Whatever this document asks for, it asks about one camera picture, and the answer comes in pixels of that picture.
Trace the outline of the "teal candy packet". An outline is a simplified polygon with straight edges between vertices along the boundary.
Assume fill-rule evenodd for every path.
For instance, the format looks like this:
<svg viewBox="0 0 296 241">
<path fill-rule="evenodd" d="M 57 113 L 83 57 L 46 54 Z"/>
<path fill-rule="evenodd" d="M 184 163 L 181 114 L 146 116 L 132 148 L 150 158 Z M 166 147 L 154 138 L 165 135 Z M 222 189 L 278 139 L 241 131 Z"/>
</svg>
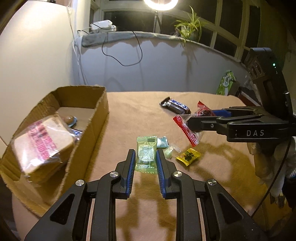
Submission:
<svg viewBox="0 0 296 241">
<path fill-rule="evenodd" d="M 158 149 L 166 149 L 169 147 L 169 142 L 167 137 L 163 136 L 163 137 L 159 137 L 157 138 L 157 148 Z"/>
</svg>

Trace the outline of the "grey ledge cover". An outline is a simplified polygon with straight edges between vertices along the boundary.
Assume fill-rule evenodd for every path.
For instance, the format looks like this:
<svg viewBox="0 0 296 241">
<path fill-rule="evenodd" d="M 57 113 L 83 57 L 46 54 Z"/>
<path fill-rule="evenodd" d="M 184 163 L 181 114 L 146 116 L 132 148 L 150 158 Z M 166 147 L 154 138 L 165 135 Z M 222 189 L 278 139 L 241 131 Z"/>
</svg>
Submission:
<svg viewBox="0 0 296 241">
<path fill-rule="evenodd" d="M 182 55 L 187 57 L 188 64 L 192 64 L 193 62 L 195 62 L 196 64 L 202 64 L 205 60 L 209 60 L 209 63 L 207 65 L 213 65 L 213 59 L 210 57 L 210 55 L 212 54 L 215 57 L 218 57 L 221 62 L 230 61 L 233 64 L 240 66 L 243 69 L 246 69 L 246 66 L 241 61 L 235 60 L 231 56 L 228 56 L 203 44 L 191 40 L 186 40 L 181 37 L 150 32 L 123 31 L 107 33 L 90 33 L 88 35 L 84 35 L 81 37 L 79 51 L 80 53 L 83 53 L 89 48 L 99 47 L 101 49 L 102 54 L 105 57 L 112 58 L 123 67 L 131 67 L 139 64 L 142 61 L 143 51 L 140 42 L 148 40 L 151 41 L 155 47 L 161 42 L 166 42 L 171 47 L 179 45 L 182 49 Z M 131 45 L 135 45 L 140 50 L 140 57 L 136 63 L 124 65 L 114 56 L 108 55 L 104 52 L 103 48 L 105 44 L 113 45 L 124 41 L 128 42 Z"/>
</svg>

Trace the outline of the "snickers bar dark wrapper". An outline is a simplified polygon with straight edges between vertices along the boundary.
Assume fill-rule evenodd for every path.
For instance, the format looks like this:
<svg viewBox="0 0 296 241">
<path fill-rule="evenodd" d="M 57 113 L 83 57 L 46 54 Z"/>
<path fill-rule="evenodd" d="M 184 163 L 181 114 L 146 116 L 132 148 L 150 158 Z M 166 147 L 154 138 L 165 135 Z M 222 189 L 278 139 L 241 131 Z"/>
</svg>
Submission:
<svg viewBox="0 0 296 241">
<path fill-rule="evenodd" d="M 166 109 L 174 112 L 175 114 L 190 114 L 191 113 L 190 109 L 186 105 L 170 98 L 169 96 L 167 98 L 165 98 L 164 100 L 162 100 L 159 104 L 161 107 L 166 108 Z"/>
</svg>

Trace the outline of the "green potted plant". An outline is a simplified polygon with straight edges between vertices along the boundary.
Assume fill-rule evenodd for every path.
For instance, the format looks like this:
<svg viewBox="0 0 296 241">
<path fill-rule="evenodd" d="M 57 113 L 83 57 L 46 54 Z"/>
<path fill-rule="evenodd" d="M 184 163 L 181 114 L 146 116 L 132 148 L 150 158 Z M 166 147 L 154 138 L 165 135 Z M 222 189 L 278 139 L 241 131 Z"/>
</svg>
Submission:
<svg viewBox="0 0 296 241">
<path fill-rule="evenodd" d="M 190 6 L 191 13 L 187 13 L 187 20 L 176 20 L 174 36 L 181 37 L 183 43 L 186 41 L 200 42 L 203 33 L 203 27 L 207 24 Z"/>
</svg>

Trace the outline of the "pale green small candy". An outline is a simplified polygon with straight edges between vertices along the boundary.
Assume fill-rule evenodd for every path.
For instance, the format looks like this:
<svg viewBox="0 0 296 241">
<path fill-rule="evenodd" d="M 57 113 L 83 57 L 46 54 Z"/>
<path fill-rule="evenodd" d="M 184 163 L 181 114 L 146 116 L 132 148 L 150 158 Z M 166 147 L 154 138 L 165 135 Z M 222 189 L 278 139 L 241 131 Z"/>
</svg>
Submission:
<svg viewBox="0 0 296 241">
<path fill-rule="evenodd" d="M 180 153 L 180 152 L 181 152 L 181 149 L 174 144 L 169 145 L 168 148 L 163 150 L 163 153 L 166 159 L 171 159 L 173 153 Z"/>
</svg>

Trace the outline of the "green candy packet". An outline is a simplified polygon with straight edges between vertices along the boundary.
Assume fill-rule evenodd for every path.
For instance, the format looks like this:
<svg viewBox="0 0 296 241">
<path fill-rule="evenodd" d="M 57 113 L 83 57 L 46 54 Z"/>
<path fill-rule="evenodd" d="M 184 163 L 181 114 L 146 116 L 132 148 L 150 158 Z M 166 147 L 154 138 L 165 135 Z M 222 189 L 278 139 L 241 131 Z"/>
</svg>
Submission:
<svg viewBox="0 0 296 241">
<path fill-rule="evenodd" d="M 157 136 L 137 137 L 137 157 L 135 169 L 138 172 L 157 174 Z"/>
</svg>

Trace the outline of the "white power adapter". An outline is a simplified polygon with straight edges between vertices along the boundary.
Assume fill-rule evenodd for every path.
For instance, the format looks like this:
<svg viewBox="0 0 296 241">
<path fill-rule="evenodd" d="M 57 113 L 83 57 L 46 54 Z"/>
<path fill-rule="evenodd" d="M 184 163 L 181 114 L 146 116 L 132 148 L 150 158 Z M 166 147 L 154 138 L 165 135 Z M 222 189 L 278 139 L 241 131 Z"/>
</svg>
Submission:
<svg viewBox="0 0 296 241">
<path fill-rule="evenodd" d="M 116 32 L 117 27 L 110 20 L 98 21 L 90 24 L 91 31 L 94 33 Z"/>
</svg>

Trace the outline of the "red clear snack packet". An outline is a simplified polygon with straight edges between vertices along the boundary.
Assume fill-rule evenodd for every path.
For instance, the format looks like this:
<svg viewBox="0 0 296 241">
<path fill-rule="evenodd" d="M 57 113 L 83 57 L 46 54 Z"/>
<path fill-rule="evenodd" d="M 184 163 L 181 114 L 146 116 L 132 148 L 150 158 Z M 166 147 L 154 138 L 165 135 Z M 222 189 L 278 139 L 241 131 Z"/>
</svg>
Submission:
<svg viewBox="0 0 296 241">
<path fill-rule="evenodd" d="M 190 117 L 194 116 L 193 114 L 181 114 L 177 115 L 173 118 L 173 121 L 177 124 L 177 126 L 182 130 L 187 139 L 189 140 L 192 147 L 195 147 L 199 144 L 203 137 L 203 131 L 195 132 L 189 129 L 187 121 Z"/>
</svg>

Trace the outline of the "green printed bag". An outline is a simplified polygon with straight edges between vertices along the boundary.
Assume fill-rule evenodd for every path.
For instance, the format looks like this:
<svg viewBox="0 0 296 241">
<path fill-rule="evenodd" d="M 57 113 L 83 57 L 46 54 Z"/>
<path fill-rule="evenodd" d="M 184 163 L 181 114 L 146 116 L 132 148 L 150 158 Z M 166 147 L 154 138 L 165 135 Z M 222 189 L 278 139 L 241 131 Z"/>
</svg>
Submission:
<svg viewBox="0 0 296 241">
<path fill-rule="evenodd" d="M 216 94 L 227 96 L 230 93 L 230 89 L 235 82 L 236 78 L 234 76 L 234 73 L 231 70 L 227 70 L 221 78 Z"/>
</svg>

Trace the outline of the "kinder egg snack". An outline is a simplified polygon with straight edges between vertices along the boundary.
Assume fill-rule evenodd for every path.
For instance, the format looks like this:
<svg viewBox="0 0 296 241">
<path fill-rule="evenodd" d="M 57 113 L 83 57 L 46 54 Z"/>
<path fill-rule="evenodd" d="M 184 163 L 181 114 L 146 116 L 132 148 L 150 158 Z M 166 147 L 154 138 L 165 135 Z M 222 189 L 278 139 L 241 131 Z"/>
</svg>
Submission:
<svg viewBox="0 0 296 241">
<path fill-rule="evenodd" d="M 66 125 L 69 126 L 70 128 L 76 125 L 77 123 L 77 118 L 75 116 L 69 115 L 66 117 L 62 117 L 63 121 L 65 121 Z"/>
</svg>

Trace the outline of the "yellow candy packet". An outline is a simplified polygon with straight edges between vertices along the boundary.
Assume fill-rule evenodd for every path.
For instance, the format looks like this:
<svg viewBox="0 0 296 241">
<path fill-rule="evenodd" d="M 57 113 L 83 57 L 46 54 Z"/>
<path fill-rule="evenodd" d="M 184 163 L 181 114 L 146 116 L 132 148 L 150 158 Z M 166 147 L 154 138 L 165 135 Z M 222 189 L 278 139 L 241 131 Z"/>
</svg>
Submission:
<svg viewBox="0 0 296 241">
<path fill-rule="evenodd" d="M 176 157 L 177 161 L 182 162 L 185 166 L 191 165 L 194 161 L 201 157 L 201 153 L 193 148 L 189 148 Z"/>
</svg>

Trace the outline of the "red dark snack packet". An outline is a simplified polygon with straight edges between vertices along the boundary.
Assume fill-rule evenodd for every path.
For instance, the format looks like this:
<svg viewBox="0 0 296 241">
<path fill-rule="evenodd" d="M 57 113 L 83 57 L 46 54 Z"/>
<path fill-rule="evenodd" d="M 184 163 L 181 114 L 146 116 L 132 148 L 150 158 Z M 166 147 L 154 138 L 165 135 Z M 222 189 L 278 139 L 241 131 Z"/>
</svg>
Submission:
<svg viewBox="0 0 296 241">
<path fill-rule="evenodd" d="M 201 101 L 197 103 L 197 111 L 195 114 L 197 116 L 215 116 L 215 113 Z"/>
</svg>

